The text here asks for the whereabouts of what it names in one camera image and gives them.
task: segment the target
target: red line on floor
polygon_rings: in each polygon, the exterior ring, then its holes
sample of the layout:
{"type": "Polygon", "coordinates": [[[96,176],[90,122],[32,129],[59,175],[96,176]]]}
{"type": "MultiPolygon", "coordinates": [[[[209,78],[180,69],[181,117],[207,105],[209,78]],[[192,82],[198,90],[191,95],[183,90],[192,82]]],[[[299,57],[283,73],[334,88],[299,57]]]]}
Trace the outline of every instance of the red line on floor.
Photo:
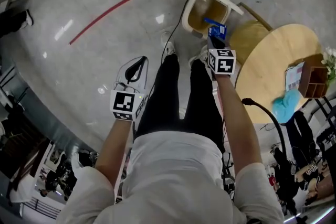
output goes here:
{"type": "Polygon", "coordinates": [[[125,4],[130,0],[122,0],[119,3],[115,4],[113,7],[110,7],[107,11],[102,13],[100,16],[98,16],[95,20],[93,20],[89,25],[87,25],[72,41],[70,41],[70,45],[74,43],[81,35],[85,33],[86,30],[88,30],[92,25],[94,25],[96,22],[98,22],[100,19],[104,18],[106,15],[108,15],[111,11],[114,9],[120,7],[121,5],[125,4]]]}

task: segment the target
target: black curved pole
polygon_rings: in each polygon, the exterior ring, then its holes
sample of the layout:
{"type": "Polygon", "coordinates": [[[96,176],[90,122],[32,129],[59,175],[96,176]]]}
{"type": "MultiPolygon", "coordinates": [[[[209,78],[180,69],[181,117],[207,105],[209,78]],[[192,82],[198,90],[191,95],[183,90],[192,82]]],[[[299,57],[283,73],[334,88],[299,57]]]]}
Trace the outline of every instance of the black curved pole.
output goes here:
{"type": "Polygon", "coordinates": [[[280,141],[281,141],[281,147],[282,147],[282,153],[284,154],[285,158],[287,159],[287,153],[286,153],[286,146],[285,146],[285,140],[284,140],[284,135],[282,133],[281,127],[277,119],[273,116],[273,114],[264,106],[261,104],[258,104],[257,102],[253,101],[251,98],[244,98],[242,99],[242,103],[244,105],[255,105],[259,108],[261,108],[274,122],[274,125],[279,133],[280,141]]]}

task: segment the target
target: wooden tabletop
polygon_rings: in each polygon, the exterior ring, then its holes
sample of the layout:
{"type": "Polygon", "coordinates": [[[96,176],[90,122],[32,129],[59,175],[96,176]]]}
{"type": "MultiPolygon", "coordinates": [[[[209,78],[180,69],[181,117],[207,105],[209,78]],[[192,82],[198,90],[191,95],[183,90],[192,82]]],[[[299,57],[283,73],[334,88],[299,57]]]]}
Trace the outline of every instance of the wooden tabletop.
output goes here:
{"type": "MultiPolygon", "coordinates": [[[[316,34],[307,26],[290,24],[270,32],[251,52],[240,70],[236,91],[272,111],[272,102],[285,93],[285,72],[297,60],[321,53],[316,34]]],[[[303,97],[299,109],[306,101],[303,97]]],[[[256,106],[245,106],[253,123],[272,122],[256,106]]]]}

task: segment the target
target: chair leg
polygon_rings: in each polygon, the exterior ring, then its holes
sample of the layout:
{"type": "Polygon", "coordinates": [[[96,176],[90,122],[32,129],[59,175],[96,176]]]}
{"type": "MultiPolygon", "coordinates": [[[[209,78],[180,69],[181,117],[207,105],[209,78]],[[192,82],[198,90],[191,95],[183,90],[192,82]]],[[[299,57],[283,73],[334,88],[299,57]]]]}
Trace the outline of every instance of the chair leg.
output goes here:
{"type": "Polygon", "coordinates": [[[260,22],[268,31],[272,31],[273,28],[263,19],[259,16],[259,14],[257,14],[253,9],[251,9],[250,7],[248,7],[246,4],[244,4],[243,2],[240,2],[238,5],[242,6],[245,10],[247,10],[253,17],[255,17],[257,19],[258,22],[260,22]]]}

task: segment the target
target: gray concrete floor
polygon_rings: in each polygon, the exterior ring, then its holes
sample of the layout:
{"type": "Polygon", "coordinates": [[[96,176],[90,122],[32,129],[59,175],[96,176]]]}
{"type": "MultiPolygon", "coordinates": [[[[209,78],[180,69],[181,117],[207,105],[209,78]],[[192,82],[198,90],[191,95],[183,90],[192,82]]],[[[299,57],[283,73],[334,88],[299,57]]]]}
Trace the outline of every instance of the gray concrete floor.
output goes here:
{"type": "MultiPolygon", "coordinates": [[[[186,0],[132,0],[91,27],[73,45],[69,45],[86,25],[119,1],[30,0],[28,7],[35,20],[34,26],[3,39],[8,44],[14,36],[20,40],[52,94],[88,130],[84,134],[75,134],[93,148],[97,148],[99,143],[90,144],[89,136],[103,141],[113,123],[109,110],[109,92],[118,69],[130,59],[146,55],[150,61],[147,86],[150,89],[160,65],[160,35],[176,25],[186,0]],[[158,24],[155,18],[162,14],[164,21],[158,24]],[[57,33],[69,22],[72,22],[69,29],[57,37],[57,33]],[[104,94],[97,90],[101,87],[107,88],[104,94]]],[[[323,46],[336,47],[335,0],[231,1],[245,2],[273,27],[287,23],[307,25],[317,33],[323,46]]],[[[229,19],[227,23],[229,34],[234,30],[234,23],[230,23],[232,20],[229,19]]],[[[182,26],[176,31],[174,39],[181,65],[178,85],[180,104],[185,108],[190,92],[187,61],[199,50],[200,40],[183,30],[182,26]]],[[[265,153],[278,140],[274,132],[260,132],[259,139],[265,153]]]]}

